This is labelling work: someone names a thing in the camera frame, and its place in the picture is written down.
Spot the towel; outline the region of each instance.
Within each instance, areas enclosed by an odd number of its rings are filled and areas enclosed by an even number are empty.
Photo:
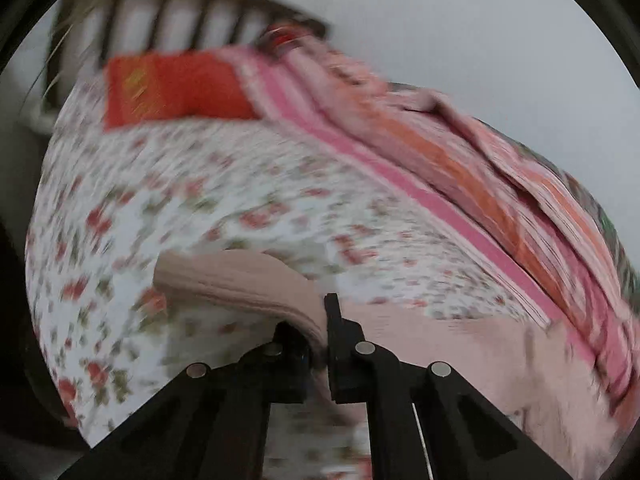
[[[308,338],[316,356],[314,383],[330,399],[326,373],[326,314],[313,282],[263,253],[160,254],[154,286],[170,301],[205,300],[286,320]],[[451,364],[574,478],[597,478],[617,451],[618,426],[599,381],[566,344],[565,328],[542,330],[507,316],[436,320],[389,304],[342,301],[342,314],[359,322],[367,340],[405,362]],[[336,410],[344,407],[334,405]],[[340,412],[357,422],[361,406]]]

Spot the headboard bar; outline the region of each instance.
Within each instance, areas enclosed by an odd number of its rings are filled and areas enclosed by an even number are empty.
[[[58,97],[59,85],[56,75],[62,68],[63,50],[66,45],[65,34],[74,22],[81,22],[86,17],[86,12],[82,6],[96,6],[101,4],[106,8],[104,20],[102,22],[99,40],[98,65],[104,66],[110,57],[113,46],[113,36],[116,22],[122,13],[124,0],[62,0],[56,24],[54,26],[49,47],[49,61],[47,63],[47,88],[50,87],[46,95],[46,103],[50,108],[58,109],[62,106],[64,99]],[[167,7],[171,0],[158,0],[158,7],[151,22],[151,26],[146,38],[146,51],[150,51],[158,46],[158,38],[162,28],[162,20],[167,14]],[[199,8],[196,9],[197,17],[190,31],[188,50],[198,49],[202,43],[204,27],[209,19],[210,9],[217,0],[198,0]],[[227,44],[238,43],[242,37],[244,26],[247,23],[249,13],[253,10],[260,10],[267,19],[268,25],[280,19],[292,19],[304,23],[316,36],[324,38],[327,26],[316,19],[309,18],[304,11],[293,9],[275,0],[232,0],[236,3],[235,21],[231,28]]]

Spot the pillow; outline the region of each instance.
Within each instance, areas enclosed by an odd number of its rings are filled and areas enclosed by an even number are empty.
[[[114,57],[106,78],[106,129],[186,116],[258,118],[233,67],[212,52]]]

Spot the metal screw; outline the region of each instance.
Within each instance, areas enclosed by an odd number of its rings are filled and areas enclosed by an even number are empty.
[[[438,377],[447,377],[451,373],[451,367],[442,361],[438,361],[431,365],[431,371]]]
[[[356,345],[356,352],[361,355],[371,355],[376,351],[376,346],[369,341],[360,341]]]
[[[187,368],[187,375],[191,379],[199,379],[207,374],[207,367],[202,363],[194,363]]]
[[[282,345],[278,343],[269,343],[264,347],[264,354],[268,357],[277,357],[282,354]]]

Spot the floral bedsheet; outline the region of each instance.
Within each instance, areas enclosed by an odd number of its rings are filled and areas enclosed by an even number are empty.
[[[516,299],[422,213],[263,121],[181,120],[105,134],[100,77],[76,85],[44,161],[26,247],[36,334],[71,420],[94,446],[194,361],[236,361],[276,321],[168,304],[162,250],[267,251],[342,298],[436,318]],[[275,406],[265,478],[368,478],[366,425],[311,400]]]

